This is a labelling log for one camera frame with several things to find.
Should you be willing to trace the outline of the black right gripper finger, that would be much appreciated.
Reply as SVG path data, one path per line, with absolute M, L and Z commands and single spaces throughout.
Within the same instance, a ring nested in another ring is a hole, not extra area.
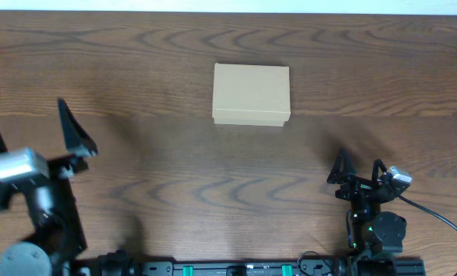
M 328 184 L 344 184 L 357 175 L 350 154 L 345 149 L 340 149 L 333 167 L 327 177 Z
M 387 172 L 387 167 L 384 165 L 383 161 L 381 159 L 376 159 L 373 162 L 373 169 L 372 169 L 372 177 L 371 181 L 373 184 L 377 184 L 379 181 L 379 171 L 382 173 Z

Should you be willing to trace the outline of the brown cardboard box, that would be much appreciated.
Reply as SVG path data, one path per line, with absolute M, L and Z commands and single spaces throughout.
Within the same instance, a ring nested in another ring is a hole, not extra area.
M 290 115 L 289 67 L 215 64 L 215 124 L 282 127 Z

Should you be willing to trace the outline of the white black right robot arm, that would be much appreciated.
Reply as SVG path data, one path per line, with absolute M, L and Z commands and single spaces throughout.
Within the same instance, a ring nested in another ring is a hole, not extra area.
M 337 154 L 327 183 L 338 184 L 335 197 L 350 202 L 347 235 L 353 249 L 344 260 L 342 275 L 397 275 L 395 257 L 403 251 L 406 220 L 381 205 L 398 198 L 409 188 L 412 177 L 386 168 L 382 160 L 373 162 L 372 176 L 357 175 L 345 149 Z

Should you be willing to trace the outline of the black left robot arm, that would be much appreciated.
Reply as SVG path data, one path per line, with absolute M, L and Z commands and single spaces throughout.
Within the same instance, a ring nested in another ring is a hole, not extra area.
M 62 275 L 87 247 L 70 179 L 87 170 L 97 145 L 66 101 L 57 102 L 66 155 L 45 159 L 29 147 L 10 151 L 0 133 L 0 211 L 21 194 L 34 226 L 2 253 L 0 275 Z

